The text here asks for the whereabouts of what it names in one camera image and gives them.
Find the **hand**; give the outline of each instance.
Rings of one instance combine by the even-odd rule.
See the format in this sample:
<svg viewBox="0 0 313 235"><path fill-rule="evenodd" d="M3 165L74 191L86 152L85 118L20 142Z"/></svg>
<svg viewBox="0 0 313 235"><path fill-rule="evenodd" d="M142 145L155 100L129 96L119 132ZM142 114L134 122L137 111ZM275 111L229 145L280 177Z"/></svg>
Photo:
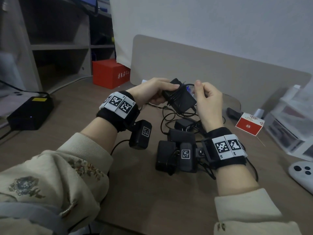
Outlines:
<svg viewBox="0 0 313 235"><path fill-rule="evenodd" d="M222 107L223 94L212 84L199 80L195 82L195 94L197 96L197 114L204 129L211 130L223 127Z"/></svg>
<svg viewBox="0 0 313 235"><path fill-rule="evenodd" d="M165 102L164 97L161 95L162 90L176 90L179 87L178 84L170 83L166 78L152 78L138 86L128 89L135 99L138 107L150 102L154 105L159 105Z"/></svg>

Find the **yellow label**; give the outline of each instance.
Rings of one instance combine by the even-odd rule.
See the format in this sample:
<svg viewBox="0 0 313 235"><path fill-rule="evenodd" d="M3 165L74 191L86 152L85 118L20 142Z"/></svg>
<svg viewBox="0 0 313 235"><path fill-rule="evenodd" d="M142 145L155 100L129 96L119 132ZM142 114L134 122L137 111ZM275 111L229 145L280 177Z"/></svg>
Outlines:
<svg viewBox="0 0 313 235"><path fill-rule="evenodd" d="M38 97L32 99L32 101L34 102L45 102L46 100L47 100L46 98L38 98Z"/></svg>

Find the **red and white box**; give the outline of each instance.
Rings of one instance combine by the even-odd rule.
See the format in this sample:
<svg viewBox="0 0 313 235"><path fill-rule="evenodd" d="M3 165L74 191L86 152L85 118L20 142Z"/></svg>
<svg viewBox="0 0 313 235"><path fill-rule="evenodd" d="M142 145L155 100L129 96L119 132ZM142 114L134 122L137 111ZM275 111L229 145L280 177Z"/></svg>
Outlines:
<svg viewBox="0 0 313 235"><path fill-rule="evenodd" d="M252 114L243 113L236 124L237 128L256 136L263 128L264 120L253 116Z"/></svg>

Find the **white wall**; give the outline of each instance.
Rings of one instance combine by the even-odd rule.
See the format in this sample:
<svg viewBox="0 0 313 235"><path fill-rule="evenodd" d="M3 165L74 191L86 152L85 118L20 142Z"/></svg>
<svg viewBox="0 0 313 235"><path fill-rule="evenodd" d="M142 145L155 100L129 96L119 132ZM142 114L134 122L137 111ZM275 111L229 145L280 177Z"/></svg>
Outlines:
<svg viewBox="0 0 313 235"><path fill-rule="evenodd" d="M313 0L110 0L117 61L137 34L313 73Z"/></svg>

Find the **shelving unit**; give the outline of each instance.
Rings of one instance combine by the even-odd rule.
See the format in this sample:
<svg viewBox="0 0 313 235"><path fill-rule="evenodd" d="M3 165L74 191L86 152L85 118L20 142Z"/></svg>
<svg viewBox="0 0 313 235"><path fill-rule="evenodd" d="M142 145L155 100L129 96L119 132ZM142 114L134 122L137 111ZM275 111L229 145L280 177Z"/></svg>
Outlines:
<svg viewBox="0 0 313 235"><path fill-rule="evenodd" d="M71 0L8 0L8 6L14 9L10 24L21 44L18 70L26 90L51 91L91 76L92 55L97 60L114 56L108 13L88 16Z"/></svg>

